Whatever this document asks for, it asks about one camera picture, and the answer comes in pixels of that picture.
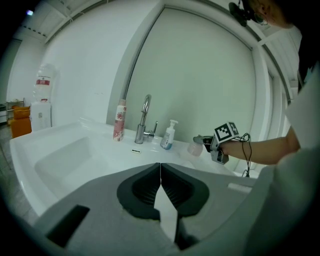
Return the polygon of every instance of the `chrome faucet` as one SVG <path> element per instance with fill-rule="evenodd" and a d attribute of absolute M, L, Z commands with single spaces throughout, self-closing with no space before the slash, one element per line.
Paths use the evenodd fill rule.
<path fill-rule="evenodd" d="M 137 144 L 144 143 L 144 137 L 146 137 L 146 138 L 155 137 L 158 122 L 157 121 L 155 122 L 154 129 L 150 130 L 150 131 L 146 131 L 146 126 L 145 126 L 147 113 L 148 113 L 148 110 L 150 107 L 150 102 L 151 102 L 151 95 L 148 94 L 144 99 L 144 103 L 143 103 L 142 110 L 141 110 L 141 112 L 142 112 L 141 121 L 140 121 L 140 124 L 138 124 L 138 127 L 136 129 L 134 142 Z"/>

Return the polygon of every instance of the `person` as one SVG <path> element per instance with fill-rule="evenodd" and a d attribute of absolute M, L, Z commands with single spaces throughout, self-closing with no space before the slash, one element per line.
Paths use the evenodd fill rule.
<path fill-rule="evenodd" d="M 302 40 L 299 48 L 298 90 L 300 91 L 310 77 L 316 62 L 319 61 L 319 46 L 315 38 L 315 25 L 318 17 L 318 1 L 292 0 L 242 0 L 248 20 L 260 24 L 270 24 L 283 29 L 296 26 Z M 274 165 L 284 156 L 300 149 L 299 141 L 292 127 L 285 137 L 266 141 L 248 142 L 242 145 L 240 141 L 222 143 L 221 149 L 225 155 L 245 160 L 251 153 L 251 161 L 257 164 Z"/>

